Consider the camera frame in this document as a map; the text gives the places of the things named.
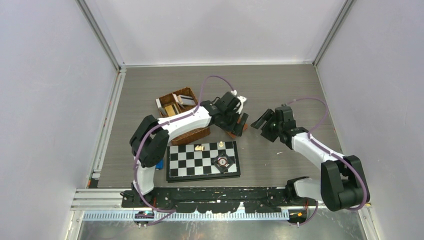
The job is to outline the brown leather card holder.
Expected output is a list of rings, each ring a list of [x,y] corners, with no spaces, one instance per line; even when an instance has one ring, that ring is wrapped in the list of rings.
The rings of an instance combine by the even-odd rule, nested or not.
[[[243,132],[248,128],[248,125],[246,123],[243,124],[243,127],[240,129],[236,129],[235,131],[227,131],[226,133],[232,138],[235,139],[237,137],[240,137]]]

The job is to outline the white magnetic stripe card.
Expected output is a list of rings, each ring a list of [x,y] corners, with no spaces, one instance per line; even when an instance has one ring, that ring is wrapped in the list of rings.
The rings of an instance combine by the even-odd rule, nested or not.
[[[181,94],[177,95],[175,93],[173,93],[172,96],[174,97],[174,100],[176,101],[176,103],[182,107],[197,105],[196,101],[191,96],[181,95]]]

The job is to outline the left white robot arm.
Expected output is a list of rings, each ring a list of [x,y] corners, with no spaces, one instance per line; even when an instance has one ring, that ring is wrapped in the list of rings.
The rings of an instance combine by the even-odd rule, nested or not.
[[[185,133],[215,125],[240,137],[248,114],[243,112],[247,98],[235,90],[226,92],[215,101],[205,100],[193,109],[171,117],[146,116],[129,144],[134,156],[134,200],[141,207],[153,202],[155,166],[165,155],[168,143]]]

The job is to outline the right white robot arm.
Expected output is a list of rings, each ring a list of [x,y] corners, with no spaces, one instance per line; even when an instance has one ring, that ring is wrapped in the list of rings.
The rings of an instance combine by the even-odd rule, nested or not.
[[[291,205],[299,205],[309,198],[323,202],[335,212],[359,210],[370,200],[361,160],[355,155],[346,156],[332,150],[309,130],[297,126],[291,107],[267,109],[251,127],[260,129],[261,136],[271,142],[280,140],[320,170],[319,180],[302,176],[287,181],[285,198]]]

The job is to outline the black red round object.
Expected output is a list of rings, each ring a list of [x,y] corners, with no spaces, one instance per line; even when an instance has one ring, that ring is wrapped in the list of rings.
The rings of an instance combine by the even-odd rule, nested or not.
[[[217,157],[215,157],[211,161],[211,163],[217,168],[220,173],[224,173],[234,164],[234,161],[225,152],[221,152]]]

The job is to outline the black white chessboard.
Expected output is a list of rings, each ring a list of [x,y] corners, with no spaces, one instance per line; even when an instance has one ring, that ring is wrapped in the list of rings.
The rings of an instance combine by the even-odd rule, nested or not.
[[[195,151],[195,146],[205,146],[204,151]],[[224,173],[212,164],[212,160],[221,152],[230,156],[234,164]],[[172,145],[167,147],[166,180],[168,183],[192,182],[214,179],[238,178],[241,167],[235,141]]]

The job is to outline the fallen cream chess piece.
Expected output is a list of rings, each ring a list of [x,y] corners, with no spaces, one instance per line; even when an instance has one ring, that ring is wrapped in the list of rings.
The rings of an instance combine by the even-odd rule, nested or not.
[[[198,152],[202,152],[202,151],[204,151],[204,150],[205,150],[205,146],[204,146],[204,145],[196,145],[196,146],[194,147],[194,150],[195,150],[195,151],[198,151]]]

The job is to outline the brown woven basket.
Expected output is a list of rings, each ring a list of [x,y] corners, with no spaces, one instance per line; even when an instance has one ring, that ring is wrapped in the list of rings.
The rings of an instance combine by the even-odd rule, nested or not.
[[[167,93],[164,96],[158,97],[161,105],[164,108],[170,103],[175,103],[173,94],[191,96],[198,104],[198,99],[190,87]],[[160,115],[159,123],[164,123],[163,129],[168,131],[169,140],[172,145],[186,145],[210,135],[211,130],[208,127],[210,118],[208,112],[204,108],[195,110],[195,106],[180,106],[180,114],[171,117],[162,117]]]

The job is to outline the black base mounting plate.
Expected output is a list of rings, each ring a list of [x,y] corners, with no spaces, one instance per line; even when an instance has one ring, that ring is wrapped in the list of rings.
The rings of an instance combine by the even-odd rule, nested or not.
[[[152,205],[177,213],[234,213],[244,207],[246,213],[276,213],[281,207],[315,207],[311,198],[289,195],[283,187],[156,187],[140,197],[135,188],[120,193],[123,208]]]

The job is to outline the blue yellow toy truck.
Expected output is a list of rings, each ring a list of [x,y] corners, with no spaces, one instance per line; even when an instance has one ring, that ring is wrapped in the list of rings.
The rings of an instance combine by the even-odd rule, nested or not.
[[[164,160],[161,159],[155,166],[156,170],[162,170],[164,168]]]

